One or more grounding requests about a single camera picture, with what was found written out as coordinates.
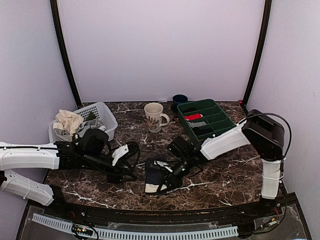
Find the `navy underwear white waistband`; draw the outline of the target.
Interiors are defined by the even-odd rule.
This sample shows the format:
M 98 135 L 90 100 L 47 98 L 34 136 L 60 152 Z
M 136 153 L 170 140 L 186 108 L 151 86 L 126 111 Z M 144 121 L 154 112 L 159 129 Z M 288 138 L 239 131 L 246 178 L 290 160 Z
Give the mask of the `navy underwear white waistband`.
M 157 190 L 171 166 L 163 157 L 148 158 L 144 166 L 145 170 L 145 189 L 146 194 L 156 194 Z

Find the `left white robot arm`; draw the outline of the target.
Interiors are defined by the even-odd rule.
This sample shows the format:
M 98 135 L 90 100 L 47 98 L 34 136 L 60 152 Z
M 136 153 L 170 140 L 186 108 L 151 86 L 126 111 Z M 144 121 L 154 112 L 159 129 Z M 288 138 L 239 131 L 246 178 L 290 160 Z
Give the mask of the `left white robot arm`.
M 57 186 L 42 184 L 16 173 L 15 169 L 68 170 L 90 168 L 112 175 L 120 159 L 129 153 L 128 145 L 115 150 L 111 155 L 92 153 L 69 142 L 42 145 L 0 144 L 0 189 L 23 199 L 32 200 L 51 210 L 60 218 L 71 213 L 64 195 Z

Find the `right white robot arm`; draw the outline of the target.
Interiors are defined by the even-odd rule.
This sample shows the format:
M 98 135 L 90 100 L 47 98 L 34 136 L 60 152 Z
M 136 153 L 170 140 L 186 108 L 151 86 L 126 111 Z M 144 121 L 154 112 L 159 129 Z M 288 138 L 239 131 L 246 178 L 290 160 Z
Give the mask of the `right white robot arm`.
M 174 165 L 160 180 L 157 194 L 164 194 L 179 188 L 183 178 L 194 167 L 200 167 L 234 149 L 251 145 L 262 160 L 262 201 L 255 205 L 255 213 L 266 217 L 275 208 L 274 199 L 278 195 L 283 178 L 284 160 L 289 148 L 285 145 L 285 128 L 274 118 L 275 113 L 251 110 L 247 117 L 219 136 L 208 137 L 193 145 L 178 136 L 168 146 L 181 161 Z

